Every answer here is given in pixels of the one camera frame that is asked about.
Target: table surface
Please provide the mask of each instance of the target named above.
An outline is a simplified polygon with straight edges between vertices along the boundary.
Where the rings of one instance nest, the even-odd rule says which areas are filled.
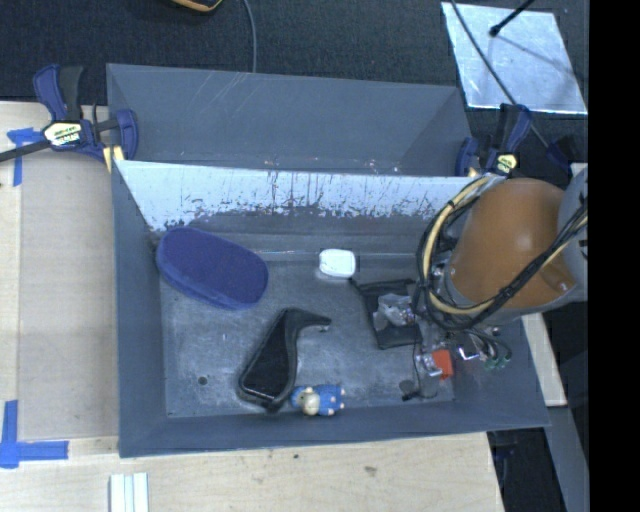
[[[101,107],[99,117],[105,115],[106,108]],[[2,134],[17,128],[40,129],[48,121],[40,104],[0,102]],[[0,151],[12,147],[2,135]],[[13,165],[0,164],[0,405],[20,398],[31,423],[41,414],[43,426],[35,421],[32,429],[42,428],[46,434],[41,438],[55,438],[55,429],[60,428],[75,434],[68,460],[23,462],[16,470],[0,470],[0,510],[108,510],[110,475],[137,472],[148,474],[154,512],[504,510],[484,433],[120,459],[108,419],[113,411],[101,404],[105,396],[111,400],[116,393],[115,357],[105,352],[105,343],[82,344],[115,336],[109,279],[113,243],[106,221],[111,219],[110,191],[103,186],[109,182],[106,167],[75,154],[45,150],[30,155],[24,159],[24,180],[33,188],[28,189],[31,202],[25,203],[25,185],[12,186]],[[76,213],[82,208],[82,216],[69,214],[73,208],[64,196],[69,191],[61,188],[73,167],[93,173],[70,186],[75,194],[85,185],[91,187],[73,205]],[[49,226],[52,219],[58,223],[55,229]],[[83,238],[89,233],[95,236],[86,222],[95,225],[96,219],[104,221],[100,229],[108,236]],[[36,234],[44,239],[35,240]],[[73,237],[85,242],[67,243]],[[75,274],[60,275],[52,258],[58,262],[70,258]],[[81,275],[76,275],[77,269],[83,269]],[[67,291],[52,295],[61,288]],[[566,405],[541,315],[524,317],[523,324],[546,404]],[[34,349],[38,345],[31,338],[44,339],[44,348]],[[21,346],[21,341],[31,348]],[[56,357],[64,364],[47,372]],[[87,378],[92,385],[84,385]],[[49,409],[37,398],[53,395],[62,398],[60,403],[49,400]],[[30,401],[37,407],[30,410]],[[53,414],[51,407],[57,408]],[[53,430],[47,430],[47,424]]]

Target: metal stand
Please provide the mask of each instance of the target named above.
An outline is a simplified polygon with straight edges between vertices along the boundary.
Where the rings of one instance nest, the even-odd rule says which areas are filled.
[[[520,7],[518,7],[515,11],[513,11],[511,14],[509,14],[509,16],[507,16],[505,19],[503,19],[500,23],[498,23],[497,25],[494,25],[493,27],[491,27],[491,29],[489,30],[489,35],[491,37],[497,36],[498,33],[504,28],[504,26],[507,23],[509,23],[516,16],[518,16],[522,11],[524,11],[527,7],[529,7],[533,2],[535,2],[535,0],[527,0]]]

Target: gray box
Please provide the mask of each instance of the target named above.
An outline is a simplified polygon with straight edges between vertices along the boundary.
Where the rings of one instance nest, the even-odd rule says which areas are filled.
[[[118,162],[112,175],[121,456],[548,424],[520,322],[504,329],[513,350],[504,370],[457,361],[436,399],[403,402],[412,347],[378,349],[353,286],[315,273],[319,251],[339,247],[360,257],[355,277],[363,282],[415,279],[428,219],[468,181],[452,177],[468,135],[457,89],[108,70],[110,108],[132,108],[141,130],[138,161]],[[383,126],[396,129],[385,136]],[[154,248],[176,225],[260,254],[270,271],[260,304],[223,311],[166,284]],[[346,408],[334,417],[290,407],[267,414],[235,393],[244,363],[289,306],[333,320],[327,333],[300,337],[296,383],[342,384]]]

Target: small figurine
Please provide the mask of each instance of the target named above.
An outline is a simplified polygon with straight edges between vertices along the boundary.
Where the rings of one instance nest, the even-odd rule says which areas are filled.
[[[302,409],[309,416],[333,416],[344,409],[344,395],[344,389],[335,384],[298,386],[291,393],[290,401],[294,408]]]

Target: blue tape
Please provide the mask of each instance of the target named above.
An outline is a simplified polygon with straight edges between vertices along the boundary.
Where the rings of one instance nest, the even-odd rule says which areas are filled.
[[[21,128],[19,130],[9,130],[7,137],[11,139],[16,147],[20,147],[23,144],[30,144],[32,142],[40,142],[44,140],[44,136],[41,132],[34,130],[33,128]],[[22,157],[16,158],[15,165],[13,167],[13,186],[17,187],[22,183]]]
[[[0,468],[15,469],[21,461],[68,459],[69,441],[18,442],[18,401],[4,404]]]

